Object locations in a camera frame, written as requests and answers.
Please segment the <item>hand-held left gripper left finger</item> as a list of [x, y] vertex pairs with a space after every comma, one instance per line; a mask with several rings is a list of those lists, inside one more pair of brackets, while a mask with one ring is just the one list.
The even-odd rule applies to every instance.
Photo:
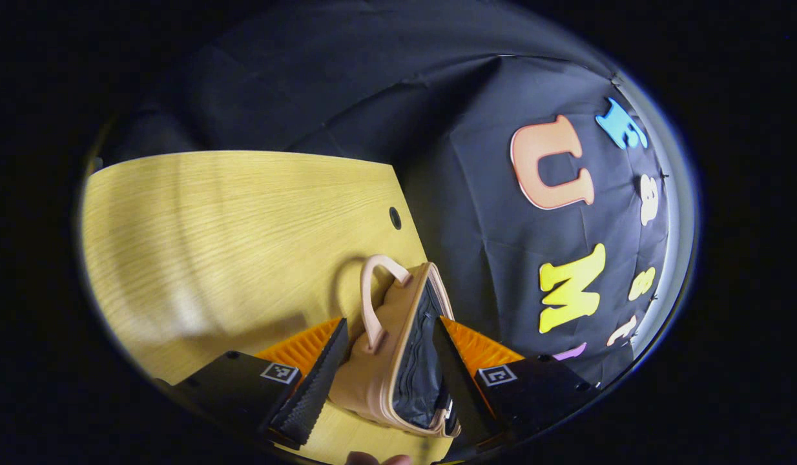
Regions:
[[293, 450], [324, 409], [349, 342], [334, 318], [251, 355], [226, 351], [173, 385], [173, 397], [239, 435]]

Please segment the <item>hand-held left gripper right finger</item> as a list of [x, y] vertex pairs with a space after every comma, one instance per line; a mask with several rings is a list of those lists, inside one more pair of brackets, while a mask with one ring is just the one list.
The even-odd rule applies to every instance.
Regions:
[[481, 459], [555, 429], [601, 392], [554, 356], [522, 356], [445, 317], [432, 340], [462, 435]]

